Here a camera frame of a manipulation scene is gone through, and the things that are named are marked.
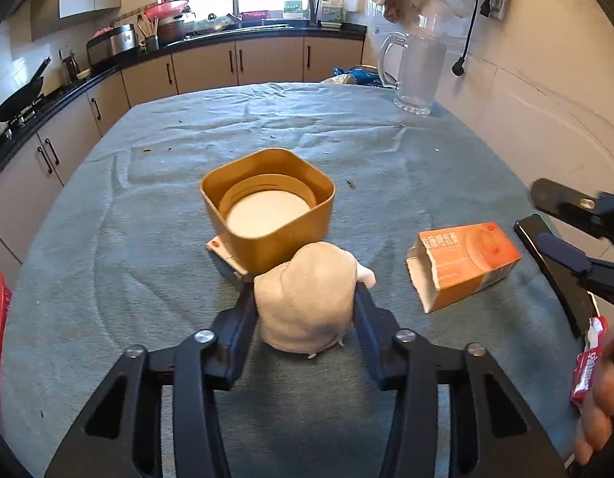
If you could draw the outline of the right hand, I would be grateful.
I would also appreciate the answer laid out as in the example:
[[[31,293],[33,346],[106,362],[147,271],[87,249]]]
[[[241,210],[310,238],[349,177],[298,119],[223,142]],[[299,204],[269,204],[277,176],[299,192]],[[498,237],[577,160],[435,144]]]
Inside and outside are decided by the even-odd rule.
[[[595,364],[590,392],[583,401],[577,422],[575,461],[586,465],[595,452],[601,451],[612,435],[614,417],[614,326],[601,345],[601,356]]]

